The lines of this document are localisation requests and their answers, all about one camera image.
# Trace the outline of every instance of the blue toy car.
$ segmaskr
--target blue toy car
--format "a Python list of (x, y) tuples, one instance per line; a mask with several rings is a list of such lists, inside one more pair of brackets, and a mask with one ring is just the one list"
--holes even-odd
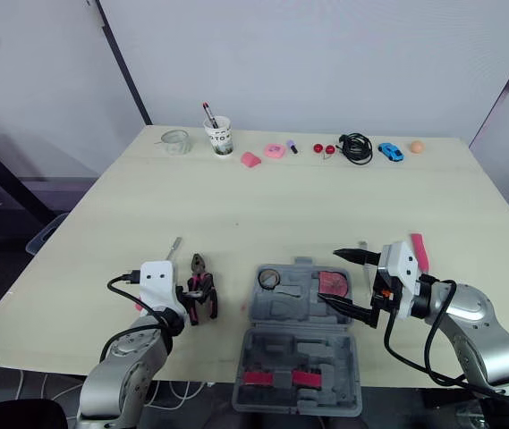
[(378, 150), (383, 155), (387, 156), (390, 161), (397, 162), (403, 160), (403, 154), (396, 145), (392, 145), (391, 143), (382, 143), (378, 146)]

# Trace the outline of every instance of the gray toolbox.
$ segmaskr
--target gray toolbox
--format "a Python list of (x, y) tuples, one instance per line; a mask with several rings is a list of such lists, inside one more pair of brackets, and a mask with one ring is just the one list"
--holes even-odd
[[(268, 270), (279, 279), (268, 276)], [(350, 299), (350, 275), (343, 269), (315, 266), (305, 257), (296, 258), (294, 265), (258, 268), (250, 303), (253, 326), (244, 334), (233, 390), (236, 410), (347, 417), (361, 413), (357, 350), (347, 333), (352, 319), (317, 296), (322, 275), (332, 273), (345, 277), (344, 296)]]

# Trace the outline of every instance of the black chair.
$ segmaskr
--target black chair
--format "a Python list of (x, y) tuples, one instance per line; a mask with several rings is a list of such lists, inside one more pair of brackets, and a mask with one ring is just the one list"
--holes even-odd
[(65, 413), (53, 400), (0, 402), (0, 428), (67, 429)]

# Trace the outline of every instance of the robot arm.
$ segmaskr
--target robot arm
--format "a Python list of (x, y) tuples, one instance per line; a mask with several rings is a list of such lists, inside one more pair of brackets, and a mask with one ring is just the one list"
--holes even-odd
[(119, 278), (140, 283), (142, 301), (161, 324), (143, 309), (128, 330), (107, 343), (108, 353), (105, 349), (81, 388), (76, 428), (127, 429), (139, 423), (153, 376), (165, 364), (173, 336), (184, 327), (186, 313), (176, 299), (173, 271), (170, 261), (147, 262), (140, 272)]
[[(318, 295), (335, 310), (374, 328), (380, 310), (396, 318), (412, 315), (432, 325), (453, 287), (426, 274), (418, 276), (417, 259), (402, 241), (384, 246), (380, 254), (358, 248), (334, 253), (356, 264), (378, 266), (371, 308), (355, 306), (351, 300), (333, 295)], [(469, 385), (509, 398), (509, 333), (496, 320), (493, 306), (483, 292), (468, 285), (456, 285), (438, 328), (453, 344)], [(417, 367), (428, 373), (426, 367)], [(490, 427), (509, 428), (507, 402), (478, 396)]]
[[(154, 317), (139, 318), (131, 328), (156, 325)], [(134, 428), (139, 423), (153, 375), (165, 364), (169, 334), (160, 329), (128, 333), (113, 343), (106, 359), (89, 373), (81, 388), (75, 427)]]
[[(431, 285), (427, 324), (435, 322), (450, 287)], [(459, 284), (439, 329), (451, 341), (468, 383), (509, 397), (509, 333), (483, 292)], [(509, 406), (503, 401), (480, 398), (480, 405), (490, 427), (509, 428)]]

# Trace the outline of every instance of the black table leg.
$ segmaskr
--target black table leg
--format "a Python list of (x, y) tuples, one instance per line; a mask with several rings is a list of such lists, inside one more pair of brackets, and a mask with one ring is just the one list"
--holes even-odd
[(0, 186), (41, 223), (47, 225), (56, 214), (43, 204), (0, 161)]

